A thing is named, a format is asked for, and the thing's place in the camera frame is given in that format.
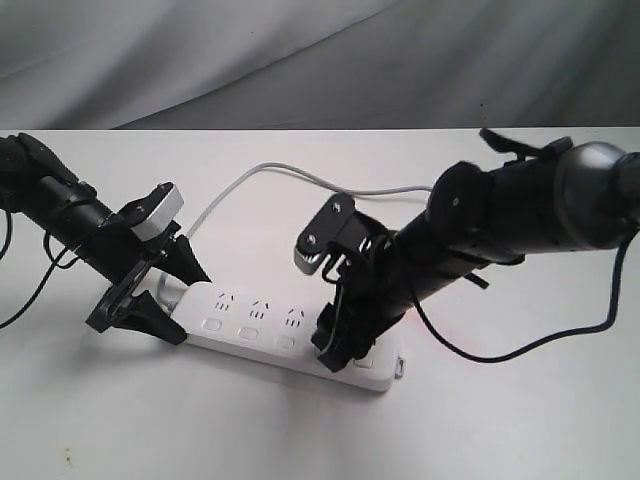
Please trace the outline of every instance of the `power cord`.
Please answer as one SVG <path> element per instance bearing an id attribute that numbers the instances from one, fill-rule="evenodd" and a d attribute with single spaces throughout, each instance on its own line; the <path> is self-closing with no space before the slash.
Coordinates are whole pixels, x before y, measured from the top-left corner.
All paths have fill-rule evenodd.
<path id="1" fill-rule="evenodd" d="M 590 327 L 570 328 L 568 330 L 562 330 L 560 332 L 552 333 L 550 335 L 540 338 L 539 340 L 531 342 L 528 345 L 520 347 L 517 350 L 514 350 L 513 352 L 506 353 L 504 355 L 499 355 L 496 357 L 481 357 L 478 355 L 465 352 L 464 350 L 462 350 L 461 348 L 457 347 L 456 345 L 451 343 L 449 340 L 444 338 L 440 334 L 440 332 L 436 330 L 436 328 L 433 326 L 433 324 L 427 317 L 427 314 L 424 312 L 422 305 L 420 305 L 420 300 L 418 300 L 418 297 L 415 294 L 415 289 L 411 284 L 411 280 L 409 279 L 408 276 L 406 276 L 407 283 L 409 284 L 409 288 L 410 288 L 411 301 L 413 302 L 413 305 L 416 308 L 418 315 L 420 316 L 420 319 L 429 330 L 429 333 L 431 333 L 431 335 L 433 335 L 434 338 L 439 343 L 444 345 L 446 348 L 451 350 L 456 355 L 459 355 L 466 360 L 476 362 L 476 363 L 507 362 L 509 360 L 513 360 L 514 358 L 524 355 L 525 353 L 530 352 L 531 350 L 534 350 L 538 347 L 546 345 L 547 343 L 553 342 L 555 340 L 560 340 L 562 338 L 567 338 L 567 337 L 573 337 L 576 335 L 589 335 L 592 333 L 600 333 L 611 328 L 615 323 L 616 317 L 618 315 L 620 286 L 622 283 L 622 266 L 624 264 L 624 259 L 627 254 L 627 250 L 629 249 L 629 246 L 631 245 L 631 242 L 633 241 L 637 233 L 638 233 L 638 230 L 635 230 L 631 232 L 629 235 L 627 235 L 620 243 L 620 246 L 618 247 L 618 251 L 616 252 L 616 258 L 613 263 L 613 271 L 611 275 L 612 278 L 611 278 L 611 295 L 609 297 L 609 310 L 607 312 L 607 317 L 604 320 L 604 322 L 598 325 L 590 326 Z M 395 248 L 396 251 L 398 252 L 398 256 L 401 258 L 401 260 L 403 260 L 401 257 L 401 250 L 397 247 L 397 245 L 393 241 L 393 238 L 390 235 L 389 235 L 389 239 L 393 245 L 393 248 Z"/>
<path id="2" fill-rule="evenodd" d="M 6 218 L 6 226 L 7 231 L 4 235 L 4 244 L 2 245 L 2 250 L 0 250 L 0 260 L 4 258 L 4 256 L 9 251 L 9 247 L 11 246 L 11 239 L 13 238 L 13 216 L 11 215 L 11 209 L 9 208 L 9 202 L 4 194 L 0 194 L 0 201 L 2 201 L 2 206 L 4 208 L 4 214 Z"/>
<path id="3" fill-rule="evenodd" d="M 298 167 L 294 167 L 293 165 L 288 165 L 286 163 L 279 162 L 267 162 L 261 163 L 260 165 L 256 165 L 255 167 L 247 170 L 243 173 L 236 181 L 234 181 L 231 185 L 225 188 L 217 197 L 215 197 L 209 206 L 200 214 L 200 216 L 193 223 L 191 228 L 187 231 L 186 237 L 192 238 L 193 235 L 198 231 L 200 226 L 205 222 L 207 217 L 211 214 L 211 212 L 222 202 L 231 192 L 233 192 L 236 188 L 238 188 L 242 183 L 244 183 L 247 179 L 252 177 L 258 172 L 264 170 L 272 170 L 272 171 L 280 171 L 281 173 L 289 173 L 292 174 L 294 178 L 300 180 L 306 180 L 311 182 L 314 185 L 319 187 L 326 188 L 328 190 L 332 190 L 334 192 L 347 193 L 354 197 L 377 197 L 377 196 L 385 196 L 385 195 L 397 195 L 400 193 L 409 193 L 409 192 L 431 192 L 431 187 L 426 185 L 415 185 L 415 186 L 407 186 L 407 187 L 399 187 L 399 188 L 388 188 L 382 190 L 352 190 L 349 188 L 340 187 L 334 183 L 325 180 L 322 177 L 314 175 L 312 173 L 307 172 Z M 164 293 L 167 285 L 168 275 L 166 273 L 162 273 L 160 275 L 160 279 L 158 280 L 158 285 L 156 288 L 156 298 L 161 305 L 164 305 L 169 311 L 172 311 L 175 308 L 175 303 L 172 303 L 170 300 L 164 298 Z"/>
<path id="4" fill-rule="evenodd" d="M 38 297 L 42 293 L 42 290 L 44 289 L 45 285 L 49 281 L 49 278 L 51 277 L 51 274 L 54 272 L 54 270 L 58 266 L 58 262 L 60 260 L 62 260 L 62 257 L 64 257 L 65 254 L 68 251 L 69 251 L 69 249 L 65 248 L 58 254 L 58 256 L 56 256 L 54 258 L 54 261 L 51 262 L 51 265 L 49 265 L 49 268 L 47 269 L 46 273 L 44 274 L 44 277 L 42 277 L 42 280 L 40 280 L 40 283 L 38 284 L 38 287 L 36 288 L 35 292 L 33 292 L 33 295 L 31 295 L 31 297 L 29 297 L 29 300 L 27 300 L 27 302 L 20 308 L 20 310 L 18 310 L 15 313 L 15 315 L 13 315 L 9 320 L 6 320 L 6 321 L 0 323 L 0 330 L 5 328 L 5 327 L 8 327 L 9 325 L 11 325 L 13 322 L 18 320 L 22 315 L 24 315 L 25 312 L 27 310 L 29 310 L 29 308 L 31 308 L 31 305 L 33 305 L 33 303 L 38 299 Z"/>
<path id="5" fill-rule="evenodd" d="M 5 214 L 7 219 L 7 232 L 5 234 L 5 241 L 4 241 L 4 245 L 2 246 L 2 250 L 0 250 L 0 260 L 2 260 L 2 258 L 7 254 L 7 251 L 9 250 L 9 246 L 11 245 L 11 239 L 13 238 L 13 216 L 11 214 L 11 209 L 9 208 L 9 202 L 7 201 L 4 195 L 0 195 L 0 201 L 2 201 L 2 204 L 3 204 L 2 206 L 5 209 Z M 0 330 L 14 323 L 16 320 L 22 317 L 22 315 L 24 315 L 25 312 L 29 310 L 29 308 L 31 308 L 31 305 L 33 305 L 33 303 L 38 299 L 38 297 L 42 293 L 42 290 L 44 290 L 44 287 L 49 281 L 51 274 L 53 274 L 56 268 L 62 268 L 62 269 L 71 268 L 80 259 L 80 257 L 76 257 L 66 265 L 60 265 L 60 260 L 62 260 L 62 257 L 64 257 L 67 254 L 67 252 L 69 252 L 69 249 L 64 248 L 56 257 L 53 257 L 53 255 L 51 254 L 49 241 L 50 241 L 50 234 L 48 232 L 45 232 L 43 245 L 45 247 L 45 252 L 47 253 L 47 256 L 51 260 L 51 265 L 49 265 L 49 268 L 47 269 L 44 276 L 42 277 L 42 280 L 40 280 L 40 283 L 38 284 L 36 290 L 33 292 L 31 297 L 29 297 L 26 303 L 22 307 L 20 307 L 20 310 L 18 310 L 8 320 L 5 320 L 4 322 L 0 323 Z"/>

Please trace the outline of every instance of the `white cable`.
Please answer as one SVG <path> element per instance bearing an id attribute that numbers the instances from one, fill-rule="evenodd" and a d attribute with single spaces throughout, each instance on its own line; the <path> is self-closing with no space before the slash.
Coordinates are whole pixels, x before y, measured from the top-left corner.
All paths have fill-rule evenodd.
<path id="1" fill-rule="evenodd" d="M 225 188 L 216 198 L 214 198 L 209 204 L 209 206 L 196 219 L 193 225 L 191 225 L 191 228 L 187 231 L 185 236 L 187 238 L 192 238 L 193 235 L 198 231 L 200 226 L 202 226 L 202 224 L 207 219 L 207 217 L 220 204 L 220 202 L 222 202 L 222 200 L 227 198 L 227 196 L 229 196 L 231 192 L 233 192 L 236 188 L 238 188 L 249 177 L 263 170 L 284 170 L 285 172 L 291 172 L 300 177 L 303 177 L 303 179 L 306 179 L 311 183 L 318 185 L 320 187 L 324 187 L 328 190 L 333 190 L 334 192 L 347 193 L 354 197 L 377 197 L 377 196 L 383 196 L 383 195 L 396 195 L 399 193 L 421 192 L 421 191 L 431 192 L 431 187 L 426 185 L 387 188 L 383 190 L 351 190 L 348 188 L 343 188 L 338 185 L 335 185 L 323 178 L 318 177 L 317 175 L 314 175 L 305 170 L 302 170 L 301 168 L 294 167 L 293 165 L 288 165 L 286 163 L 278 163 L 278 162 L 261 163 L 260 165 L 256 165 L 255 167 L 247 170 L 235 182 L 233 182 L 231 185 Z M 162 272 L 162 275 L 160 275 L 160 279 L 158 280 L 158 287 L 156 289 L 156 297 L 158 302 L 160 302 L 160 304 L 164 305 L 171 311 L 174 305 L 172 305 L 171 302 L 163 298 L 164 289 L 167 284 L 167 277 L 168 275 L 165 272 Z"/>

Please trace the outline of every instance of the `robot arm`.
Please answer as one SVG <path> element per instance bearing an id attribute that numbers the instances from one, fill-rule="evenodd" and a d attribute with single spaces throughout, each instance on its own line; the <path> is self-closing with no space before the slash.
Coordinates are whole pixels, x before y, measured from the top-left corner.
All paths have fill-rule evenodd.
<path id="1" fill-rule="evenodd" d="M 332 371 L 360 359 L 412 308 L 473 271 L 530 253 L 612 249 L 638 228 L 640 155 L 569 138 L 537 149 L 483 130 L 516 160 L 483 172 L 460 162 L 436 182 L 423 213 L 392 236 L 337 194 L 299 236 L 296 264 L 336 284 L 312 342 Z M 337 280 L 328 273 L 336 267 Z"/>
<path id="2" fill-rule="evenodd" d="M 99 332 L 136 330 L 172 344 L 186 339 L 149 292 L 133 296 L 152 267 L 189 285 L 209 281 L 188 240 L 176 237 L 180 226 L 173 218 L 183 201 L 172 183 L 158 185 L 115 213 L 44 144 L 21 133 L 0 138 L 0 196 L 3 209 L 21 212 L 44 229 L 52 262 L 59 258 L 51 255 L 51 236 L 114 284 L 87 319 L 90 326 Z"/>

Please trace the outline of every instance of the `gray fabric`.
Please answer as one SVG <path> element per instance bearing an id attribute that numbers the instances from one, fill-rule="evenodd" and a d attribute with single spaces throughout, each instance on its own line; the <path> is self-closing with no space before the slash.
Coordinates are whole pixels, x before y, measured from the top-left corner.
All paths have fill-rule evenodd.
<path id="1" fill-rule="evenodd" d="M 112 128 L 397 0 L 0 0 L 0 128 Z"/>
<path id="2" fill-rule="evenodd" d="M 104 31 L 16 44 L 7 11 L 62 2 L 1 10 L 1 128 L 640 124 L 633 0 L 91 0 Z"/>

